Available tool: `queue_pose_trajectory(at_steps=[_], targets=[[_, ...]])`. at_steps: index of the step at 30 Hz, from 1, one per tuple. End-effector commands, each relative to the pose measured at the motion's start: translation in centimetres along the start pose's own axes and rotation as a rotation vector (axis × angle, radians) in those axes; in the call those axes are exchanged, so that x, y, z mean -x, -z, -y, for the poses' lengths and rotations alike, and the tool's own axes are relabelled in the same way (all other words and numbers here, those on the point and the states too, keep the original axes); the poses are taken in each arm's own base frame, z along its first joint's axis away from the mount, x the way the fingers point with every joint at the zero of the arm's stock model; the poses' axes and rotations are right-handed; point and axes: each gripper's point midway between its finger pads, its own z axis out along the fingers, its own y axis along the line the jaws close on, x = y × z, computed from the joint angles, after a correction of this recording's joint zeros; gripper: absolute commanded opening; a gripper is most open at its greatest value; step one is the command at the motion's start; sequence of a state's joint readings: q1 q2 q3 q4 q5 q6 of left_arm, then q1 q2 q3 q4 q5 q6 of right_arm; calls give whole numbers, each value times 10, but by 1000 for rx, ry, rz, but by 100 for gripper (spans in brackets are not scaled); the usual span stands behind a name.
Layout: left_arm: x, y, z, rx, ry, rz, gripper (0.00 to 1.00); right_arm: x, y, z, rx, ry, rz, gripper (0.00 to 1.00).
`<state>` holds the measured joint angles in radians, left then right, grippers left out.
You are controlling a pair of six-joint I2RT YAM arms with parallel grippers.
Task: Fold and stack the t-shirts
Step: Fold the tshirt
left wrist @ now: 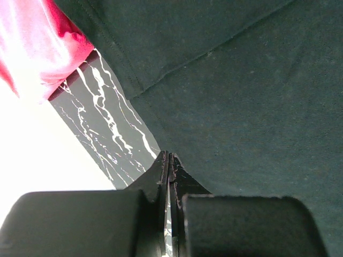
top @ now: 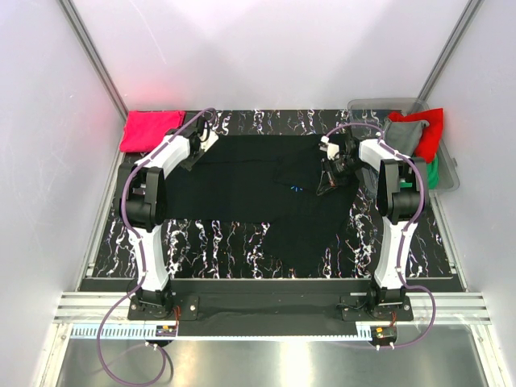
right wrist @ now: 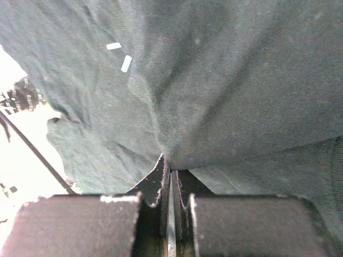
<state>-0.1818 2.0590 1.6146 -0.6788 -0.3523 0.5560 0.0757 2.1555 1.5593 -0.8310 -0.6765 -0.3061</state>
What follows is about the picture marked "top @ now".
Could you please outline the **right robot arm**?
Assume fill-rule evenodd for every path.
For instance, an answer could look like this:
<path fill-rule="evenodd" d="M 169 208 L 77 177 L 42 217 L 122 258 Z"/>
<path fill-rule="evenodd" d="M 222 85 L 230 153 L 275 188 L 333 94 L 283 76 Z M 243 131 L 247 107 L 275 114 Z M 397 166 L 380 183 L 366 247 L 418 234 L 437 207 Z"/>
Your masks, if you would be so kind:
<path fill-rule="evenodd" d="M 319 195 L 335 190 L 364 166 L 378 174 L 376 208 L 383 222 L 381 254 L 360 306 L 379 320 L 408 310 L 406 264 L 428 197 L 426 162 L 400 153 L 382 139 L 359 141 L 351 137 L 340 147 L 325 135 L 319 149 L 325 153 Z"/>

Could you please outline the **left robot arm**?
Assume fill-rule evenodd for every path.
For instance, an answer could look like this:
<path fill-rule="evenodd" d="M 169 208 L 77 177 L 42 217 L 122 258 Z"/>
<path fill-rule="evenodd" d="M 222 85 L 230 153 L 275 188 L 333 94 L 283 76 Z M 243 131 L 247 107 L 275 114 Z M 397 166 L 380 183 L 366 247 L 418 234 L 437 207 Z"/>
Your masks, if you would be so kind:
<path fill-rule="evenodd" d="M 168 130 L 140 160 L 119 166 L 115 203 L 138 271 L 135 288 L 127 292 L 133 311 L 158 319 L 177 312 L 161 241 L 168 209 L 166 178 L 178 167 L 190 170 L 217 140 L 210 120 L 199 113 Z"/>

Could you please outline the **black t-shirt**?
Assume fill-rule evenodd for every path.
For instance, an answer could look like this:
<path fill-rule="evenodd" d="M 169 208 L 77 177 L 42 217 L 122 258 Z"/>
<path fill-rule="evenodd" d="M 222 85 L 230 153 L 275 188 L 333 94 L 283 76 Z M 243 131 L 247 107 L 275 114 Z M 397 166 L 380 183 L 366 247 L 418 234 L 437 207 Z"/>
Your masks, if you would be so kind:
<path fill-rule="evenodd" d="M 165 179 L 168 218 L 267 223 L 263 251 L 296 277 L 334 276 L 331 244 L 348 223 L 355 174 L 328 180 L 319 135 L 222 136 Z"/>

